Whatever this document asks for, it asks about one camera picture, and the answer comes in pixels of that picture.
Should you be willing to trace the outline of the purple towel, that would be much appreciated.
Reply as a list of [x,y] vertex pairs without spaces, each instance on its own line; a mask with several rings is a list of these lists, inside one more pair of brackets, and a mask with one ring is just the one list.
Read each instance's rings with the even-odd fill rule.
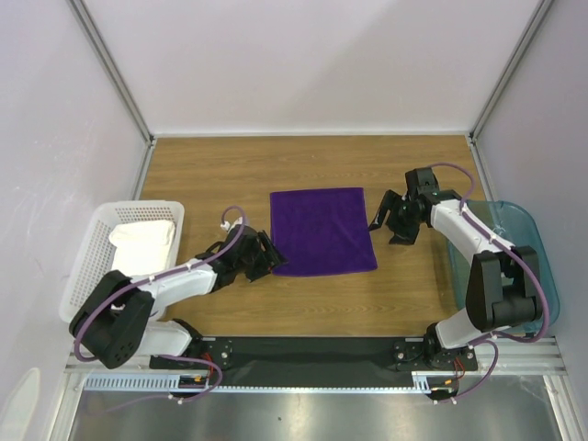
[[270,194],[271,240],[287,262],[274,274],[324,277],[378,268],[364,189],[317,188]]

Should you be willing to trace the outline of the white towel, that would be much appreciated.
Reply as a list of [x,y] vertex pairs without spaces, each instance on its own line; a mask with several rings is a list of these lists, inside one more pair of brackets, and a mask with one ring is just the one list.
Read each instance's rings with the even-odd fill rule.
[[145,276],[169,267],[175,238],[171,220],[147,220],[117,225],[109,242],[115,247],[111,269],[126,276]]

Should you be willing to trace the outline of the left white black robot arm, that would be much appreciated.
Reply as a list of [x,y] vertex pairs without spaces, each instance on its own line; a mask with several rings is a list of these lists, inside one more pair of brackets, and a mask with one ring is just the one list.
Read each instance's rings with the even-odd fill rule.
[[236,225],[216,242],[180,266],[145,277],[106,273],[72,318],[73,350],[82,362],[99,361],[119,368],[133,356],[170,356],[183,368],[202,357],[200,334],[187,322],[154,317],[168,306],[211,294],[239,275],[250,281],[271,274],[287,258],[264,231]]

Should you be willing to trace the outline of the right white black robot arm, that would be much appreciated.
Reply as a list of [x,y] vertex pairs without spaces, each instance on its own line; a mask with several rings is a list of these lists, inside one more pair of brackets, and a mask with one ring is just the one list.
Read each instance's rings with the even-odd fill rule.
[[457,353],[485,338],[508,337],[509,329],[540,321],[540,339],[548,329],[550,310],[540,282],[537,251],[518,247],[486,226],[468,206],[467,196],[440,187],[432,166],[405,175],[406,191],[387,190],[369,228],[387,227],[390,243],[413,245],[421,226],[441,233],[469,263],[464,307],[431,324],[417,357],[442,369]]

